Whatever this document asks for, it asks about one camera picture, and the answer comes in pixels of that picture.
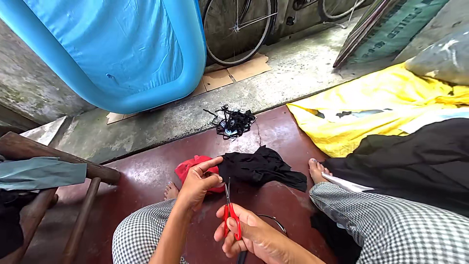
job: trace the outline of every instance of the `red scissors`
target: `red scissors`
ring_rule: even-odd
[[[227,219],[228,217],[232,217],[236,221],[236,226],[238,227],[238,234],[234,234],[234,238],[236,240],[241,239],[241,225],[239,224],[239,218],[235,214],[235,210],[233,210],[233,205],[231,204],[230,201],[230,183],[231,183],[231,178],[228,179],[228,184],[225,182],[225,193],[227,194],[227,203],[225,205],[225,214],[223,215],[223,219],[225,220],[225,237],[228,236],[228,224],[227,224]]]

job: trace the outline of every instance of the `bare foot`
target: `bare foot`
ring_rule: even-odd
[[[329,182],[322,177],[323,172],[332,176],[332,173],[327,168],[324,168],[324,166],[315,159],[310,159],[308,164],[310,165],[310,175],[314,184],[322,181]]]
[[[176,188],[176,185],[174,185],[174,182],[168,182],[168,185],[165,189],[165,201],[177,198],[178,194],[179,190]]]

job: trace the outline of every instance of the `wooden chair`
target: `wooden chair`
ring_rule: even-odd
[[[100,182],[116,185],[121,176],[120,173],[114,169],[37,143],[13,132],[8,132],[0,138],[0,154],[9,160],[26,160],[33,157],[48,156],[58,157],[61,161],[69,163],[87,163],[86,177],[91,178],[91,183],[61,259],[63,264],[73,263]],[[41,190],[31,204],[22,209],[20,225],[23,229],[23,246],[0,259],[0,264],[18,264],[21,262],[56,190],[57,188]]]

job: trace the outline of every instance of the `gingham pants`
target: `gingham pants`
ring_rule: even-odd
[[[353,193],[321,182],[310,198],[363,247],[357,263],[469,263],[469,218],[426,204]],[[115,264],[147,264],[175,199],[125,218],[113,236]],[[181,257],[181,263],[187,263]]]

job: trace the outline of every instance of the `red cloth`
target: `red cloth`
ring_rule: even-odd
[[[193,159],[186,160],[183,163],[179,164],[174,170],[174,172],[176,172],[177,176],[179,177],[179,179],[181,179],[182,183],[184,184],[184,181],[186,180],[186,177],[187,177],[187,173],[189,172],[189,169],[192,166],[195,166],[199,163],[202,163],[204,161],[208,161],[211,159],[212,158],[207,157],[207,156],[195,155]],[[218,174],[218,167],[215,166],[215,167],[209,168],[207,171]],[[209,189],[208,191],[213,192],[213,193],[222,193],[225,191],[225,187],[212,188],[212,189]]]

